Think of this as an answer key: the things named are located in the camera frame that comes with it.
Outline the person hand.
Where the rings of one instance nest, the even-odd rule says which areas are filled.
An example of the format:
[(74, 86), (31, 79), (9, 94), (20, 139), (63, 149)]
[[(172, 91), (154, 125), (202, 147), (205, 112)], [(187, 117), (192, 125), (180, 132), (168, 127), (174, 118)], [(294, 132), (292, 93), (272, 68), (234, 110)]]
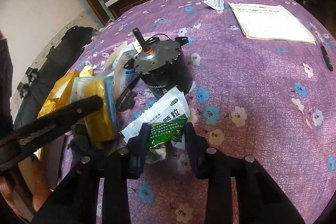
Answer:
[(51, 194), (42, 162), (31, 155), (1, 173), (1, 197), (23, 222), (30, 223)]

